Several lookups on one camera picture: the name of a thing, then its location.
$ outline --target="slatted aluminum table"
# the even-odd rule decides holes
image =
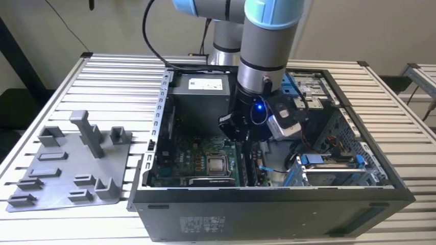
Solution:
[[[203,57],[166,59],[171,63],[205,64]],[[369,67],[357,62],[290,60],[287,68],[329,70],[415,202],[355,239],[229,241],[219,244],[436,244],[433,132]],[[25,242],[26,245],[151,244],[137,213],[127,212],[125,207],[134,167],[146,149],[162,72],[163,64],[150,56],[93,54],[79,58],[0,165],[0,241]],[[133,131],[122,199],[115,205],[7,213],[5,200],[39,147],[35,135],[42,126],[58,126],[62,131],[75,132],[67,121],[71,110],[87,110],[89,121],[99,130],[117,125]]]
[[[402,76],[407,76],[431,99],[436,100],[436,65],[409,63]]]

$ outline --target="black cable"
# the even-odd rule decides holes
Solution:
[[[422,121],[426,120],[426,118],[427,118],[427,116],[429,116],[429,113],[430,113],[430,110],[426,111],[426,113],[425,113],[425,115],[423,115],[423,117],[422,117]]]
[[[203,54],[203,40],[205,40],[205,36],[206,36],[206,31],[209,29],[209,25],[210,25],[211,19],[205,19],[205,23],[203,23],[203,31],[202,31],[202,40],[201,40],[201,45],[199,45],[199,55]]]
[[[162,63],[171,67],[173,69],[177,69],[177,70],[190,70],[190,71],[199,71],[199,70],[203,70],[203,69],[186,69],[186,68],[181,68],[173,64],[170,64],[165,58],[157,53],[157,51],[153,49],[150,43],[149,43],[149,40],[147,40],[147,37],[146,37],[146,30],[145,30],[145,24],[146,24],[146,17],[147,17],[147,13],[149,13],[149,8],[153,4],[154,0],[149,0],[147,4],[146,4],[146,7],[145,7],[145,11],[143,11],[143,17],[142,17],[142,37],[143,37],[143,41],[145,41],[145,44],[149,48],[149,50],[151,51],[151,53],[155,55],[155,57],[162,61]]]
[[[297,154],[294,153],[294,150],[295,150],[298,144],[299,144],[299,140],[294,140],[289,144],[289,153],[287,153],[287,155],[285,157],[285,160],[283,160],[285,169],[289,169],[291,167],[291,165],[289,166],[289,163],[293,164],[294,157],[297,156]]]
[[[411,92],[411,94],[410,94],[410,97],[409,97],[409,100],[407,100],[407,102],[406,102],[406,105],[409,105],[409,102],[410,102],[410,100],[411,100],[411,97],[413,97],[413,95],[414,95],[414,93],[415,93],[415,90],[419,88],[419,86],[415,86],[415,88],[414,88],[414,90],[413,90],[413,92]]]
[[[73,36],[75,37],[77,41],[81,43],[81,45],[83,46],[83,48],[85,48],[86,51],[89,52],[89,49],[87,49],[86,45],[83,45],[83,43],[82,43],[82,41],[79,40],[79,38],[77,37],[77,35],[75,35],[75,34],[73,33],[73,31],[69,29],[69,27],[67,27],[67,25],[66,25],[63,19],[61,18],[59,14],[58,14],[57,11],[55,11],[53,5],[49,3],[47,0],[43,0],[43,1],[46,2],[46,4],[49,5],[49,7],[51,8],[51,10],[54,11],[55,15],[58,16],[59,20],[62,21],[62,23],[63,23],[63,25],[65,25],[67,31],[70,32],[70,34],[73,34]]]
[[[274,170],[274,169],[271,171],[274,171],[274,172],[277,172],[279,174],[286,174],[287,173],[286,171],[278,171],[278,170]]]

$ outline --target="white wall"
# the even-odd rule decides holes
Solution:
[[[150,54],[141,37],[147,0],[49,0],[91,52]],[[407,62],[436,64],[434,0],[311,0],[297,59],[365,60],[381,75]],[[43,0],[0,0],[0,16],[42,82],[54,88],[83,48]],[[203,20],[157,0],[147,32],[161,54],[197,52]],[[210,26],[205,49],[210,49]]]
[[[87,0],[49,2],[91,52],[150,54],[141,34],[147,0],[99,0],[93,11],[89,11]],[[43,0],[1,0],[0,16],[43,84],[55,88],[83,47]],[[155,1],[147,22],[150,43],[162,55],[198,52],[203,20],[177,12],[170,0]],[[213,28],[209,29],[206,50],[211,33]]]
[[[379,75],[436,64],[434,0],[313,0],[295,59],[363,60]]]

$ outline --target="white surface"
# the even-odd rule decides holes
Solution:
[[[363,60],[379,75],[436,63],[434,0],[313,0],[295,59]]]
[[[139,74],[125,72],[123,68],[129,66],[134,69],[142,69]],[[331,76],[339,86],[363,85],[366,87],[378,87],[381,91],[383,88],[371,79],[369,74],[361,69],[355,63],[346,62],[314,62],[314,61],[290,61],[289,67],[329,67]],[[57,125],[67,132],[75,130],[70,127],[67,122],[69,112],[74,109],[89,110],[90,123],[98,125],[101,130],[107,129],[113,125],[123,126],[126,130],[134,130],[133,142],[130,147],[127,165],[125,171],[125,184],[122,185],[122,197],[129,196],[131,188],[131,180],[134,174],[134,167],[141,154],[146,149],[147,130],[150,121],[147,114],[153,110],[146,106],[151,104],[151,96],[143,96],[134,93],[134,89],[150,90],[158,86],[154,84],[159,80],[162,73],[162,64],[155,58],[149,57],[125,57],[119,61],[114,56],[94,56],[86,63],[85,68],[94,68],[93,72],[85,71],[73,79],[74,82],[66,85],[63,96],[54,103],[53,112],[43,118],[42,125]],[[98,70],[110,67],[110,73],[103,73],[106,77],[98,78]],[[82,94],[82,90],[74,90],[79,87],[105,87],[111,86],[113,89],[119,89],[117,94],[113,90],[101,90],[98,94]],[[366,101],[358,99],[365,96],[357,95],[357,99],[350,99],[350,103],[358,114],[373,115]],[[399,110],[405,125],[413,125],[411,116],[395,106],[397,102],[386,99],[383,106],[379,105],[378,99],[373,100],[375,108],[391,108],[393,111]],[[386,123],[397,121],[397,119],[382,119]],[[377,128],[378,124],[373,123],[375,117],[363,119],[365,123],[371,125],[369,128]],[[379,147],[394,150],[391,140],[397,135],[410,138],[405,133],[387,133],[385,130],[370,133]],[[115,205],[78,207],[70,209],[6,213],[5,199],[13,193],[15,186],[13,183],[22,177],[25,168],[31,161],[31,154],[35,153],[39,143],[37,142],[35,133],[30,134],[29,141],[17,153],[14,160],[0,178],[0,241],[7,241],[9,245],[51,245],[51,244],[161,244],[151,243],[146,231],[142,227],[142,222],[135,213],[126,212],[126,201],[121,201]],[[431,140],[422,133],[413,133],[423,142],[415,144],[431,145]],[[387,158],[394,166],[397,173],[401,175],[405,184],[407,184],[417,201],[405,209],[391,215],[383,222],[375,225],[367,233],[358,236],[355,239],[345,240],[270,240],[270,241],[233,241],[221,242],[219,244],[375,244],[375,245],[429,245],[436,243],[436,164],[434,149],[422,149],[423,154],[415,158],[415,162],[405,161],[403,155],[391,153]],[[6,162],[0,165],[0,172],[5,167]],[[213,242],[198,242],[197,244],[217,244]]]

